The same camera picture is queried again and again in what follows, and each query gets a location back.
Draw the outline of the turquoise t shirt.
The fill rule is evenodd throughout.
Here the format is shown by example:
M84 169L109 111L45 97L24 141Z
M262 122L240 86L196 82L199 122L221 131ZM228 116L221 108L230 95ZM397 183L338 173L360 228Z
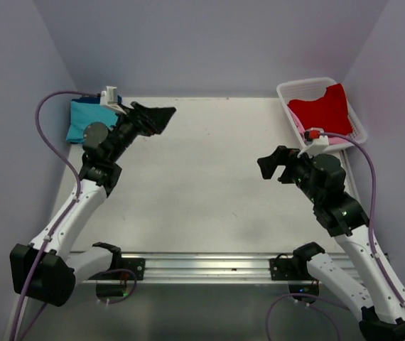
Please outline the turquoise t shirt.
M84 142L84 130L92 123L101 122L108 128L117 122L117 115L101 105L77 104L70 102L70 126L67 131L66 141L71 144Z

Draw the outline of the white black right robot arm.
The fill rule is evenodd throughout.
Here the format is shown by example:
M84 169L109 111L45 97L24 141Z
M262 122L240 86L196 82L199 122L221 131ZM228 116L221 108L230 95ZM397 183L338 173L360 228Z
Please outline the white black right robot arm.
M324 283L354 315L364 339L405 340L405 287L381 250L361 204L345 191L346 172L340 160L278 146L257 163L265 179L277 167L284 168L279 182L296 185L312 202L316 220L344 250L359 278L334 264L315 242L293 251L294 275Z

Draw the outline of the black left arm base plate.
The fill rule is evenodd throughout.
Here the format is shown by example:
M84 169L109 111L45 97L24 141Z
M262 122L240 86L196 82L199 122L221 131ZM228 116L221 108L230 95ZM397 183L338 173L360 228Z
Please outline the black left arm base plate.
M136 275L137 281L144 279L144 272L146 268L146 260L144 258L122 258L119 263L120 269L128 269Z

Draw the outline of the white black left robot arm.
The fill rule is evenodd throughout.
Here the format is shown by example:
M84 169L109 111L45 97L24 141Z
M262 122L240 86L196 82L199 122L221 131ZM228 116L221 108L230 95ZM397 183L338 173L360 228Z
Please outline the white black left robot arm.
M132 102L115 107L113 126L96 121L84 130L82 167L76 184L58 213L27 244L10 253L13 289L21 299L34 298L64 305L79 283L102 274L113 279L123 271L122 251L96 242L87 251L70 252L81 231L111 195L122 168L117 161L138 136L162 134L176 112L174 107L145 107Z

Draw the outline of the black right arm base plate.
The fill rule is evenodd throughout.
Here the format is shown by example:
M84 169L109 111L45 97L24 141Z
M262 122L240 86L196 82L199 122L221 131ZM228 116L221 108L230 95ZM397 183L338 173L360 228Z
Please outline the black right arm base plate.
M272 281L313 281L308 273L306 262L297 256L279 254L269 259L269 272Z

